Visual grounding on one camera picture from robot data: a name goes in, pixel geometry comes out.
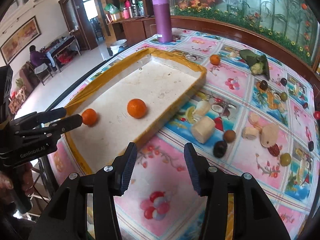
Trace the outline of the person's left hand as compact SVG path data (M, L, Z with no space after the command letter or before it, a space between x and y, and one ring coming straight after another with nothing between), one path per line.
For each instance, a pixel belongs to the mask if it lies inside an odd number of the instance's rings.
M28 162L20 166L18 171L14 172L13 177L1 171L1 203L9 204L14 201L11 193L15 186L19 186L27 197L34 194L32 168L33 165Z

